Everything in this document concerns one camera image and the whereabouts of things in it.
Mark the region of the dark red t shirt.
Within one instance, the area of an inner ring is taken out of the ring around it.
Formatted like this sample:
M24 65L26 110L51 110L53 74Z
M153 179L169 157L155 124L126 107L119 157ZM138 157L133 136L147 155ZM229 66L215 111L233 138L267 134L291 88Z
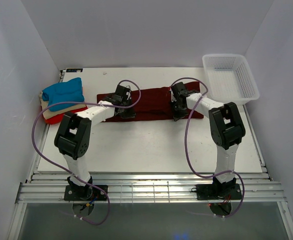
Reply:
M191 81L184 84L188 90L200 91L200 84L196 81ZM103 100L111 93L97 94L97 102ZM132 101L135 102L139 97L139 91L131 92ZM160 88L149 88L141 90L141 99L133 107L136 116L134 118L123 119L120 116L108 118L106 122L137 122L137 121L160 121L173 120L173 113L170 106L171 93L168 86ZM204 116L194 112L193 119L203 119Z

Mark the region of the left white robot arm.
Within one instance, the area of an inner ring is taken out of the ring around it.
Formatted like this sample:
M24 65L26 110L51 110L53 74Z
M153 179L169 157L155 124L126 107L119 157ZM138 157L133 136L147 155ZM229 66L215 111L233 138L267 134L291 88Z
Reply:
M132 107L131 89L118 85L114 93L108 94L97 105L86 110L64 114L54 139L71 171L68 183L75 186L75 194L82 200L92 196L93 188L87 184L91 176L84 158L89 149L91 129L114 116L130 119L136 116Z

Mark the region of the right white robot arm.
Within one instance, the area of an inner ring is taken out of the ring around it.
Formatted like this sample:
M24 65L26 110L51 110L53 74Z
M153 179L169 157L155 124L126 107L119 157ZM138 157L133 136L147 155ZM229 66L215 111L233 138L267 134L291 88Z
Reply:
M193 168L188 150L188 132L192 116L195 112L209 120L210 135L217 149L216 168L211 176L213 195L225 198L236 184L235 160L236 153L246 130L239 109L234 102L221 103L212 100L198 90L188 90L184 83L171 85L171 109L173 120L187 117L184 132L184 151L187 164L191 171L204 178Z

